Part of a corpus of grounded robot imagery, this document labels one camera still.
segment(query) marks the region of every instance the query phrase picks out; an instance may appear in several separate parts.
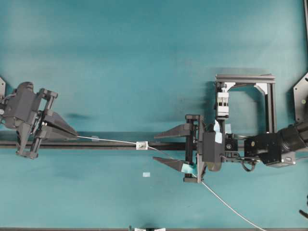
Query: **teal table surface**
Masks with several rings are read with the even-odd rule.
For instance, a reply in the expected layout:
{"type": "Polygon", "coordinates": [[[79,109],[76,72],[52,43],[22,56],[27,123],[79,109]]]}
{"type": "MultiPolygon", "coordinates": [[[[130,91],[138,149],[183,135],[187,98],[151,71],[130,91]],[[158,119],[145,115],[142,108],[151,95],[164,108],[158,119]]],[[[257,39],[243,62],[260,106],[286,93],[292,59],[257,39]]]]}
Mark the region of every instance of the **teal table surface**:
{"type": "MultiPolygon", "coordinates": [[[[7,90],[32,81],[36,91],[58,92],[53,109],[77,131],[123,139],[170,129],[185,114],[213,122],[215,74],[272,73],[278,129],[294,123],[292,86],[308,63],[302,0],[0,0],[0,6],[7,90]]],[[[232,131],[263,132],[259,92],[232,90],[230,97],[232,131]]],[[[153,156],[163,157],[40,150],[29,160],[0,150],[0,227],[250,227],[153,156]]],[[[226,163],[205,181],[261,227],[308,226],[298,213],[307,211],[307,161],[280,169],[258,164],[252,173],[226,163]]]]}

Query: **metal bracket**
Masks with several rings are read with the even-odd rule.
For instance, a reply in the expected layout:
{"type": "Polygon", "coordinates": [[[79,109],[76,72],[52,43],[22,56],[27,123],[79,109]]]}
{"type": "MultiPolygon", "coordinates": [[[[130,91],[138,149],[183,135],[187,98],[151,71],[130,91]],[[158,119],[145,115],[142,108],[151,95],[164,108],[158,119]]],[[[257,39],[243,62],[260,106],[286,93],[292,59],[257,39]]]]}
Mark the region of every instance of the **metal bracket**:
{"type": "Polygon", "coordinates": [[[296,122],[303,122],[308,118],[308,73],[293,87],[296,122]]]}
{"type": "Polygon", "coordinates": [[[0,77],[0,99],[3,99],[5,97],[5,86],[6,86],[6,83],[0,77]]]}
{"type": "Polygon", "coordinates": [[[268,85],[267,83],[256,83],[254,85],[255,88],[257,88],[263,95],[268,94],[268,85]]]}
{"type": "Polygon", "coordinates": [[[275,109],[275,76],[272,74],[250,76],[250,75],[216,75],[216,119],[223,123],[229,118],[228,112],[219,113],[218,94],[225,89],[253,85],[265,99],[266,132],[277,131],[276,109],[275,109]]]}

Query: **cable connector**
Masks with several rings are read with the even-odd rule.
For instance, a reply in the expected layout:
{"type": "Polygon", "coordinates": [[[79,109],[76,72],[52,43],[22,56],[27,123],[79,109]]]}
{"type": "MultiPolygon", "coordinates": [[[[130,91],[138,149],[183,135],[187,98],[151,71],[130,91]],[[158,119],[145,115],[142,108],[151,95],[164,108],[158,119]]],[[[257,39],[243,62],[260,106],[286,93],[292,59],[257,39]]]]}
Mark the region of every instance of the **cable connector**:
{"type": "Polygon", "coordinates": [[[137,141],[136,150],[148,150],[149,144],[148,141],[137,141]]]}

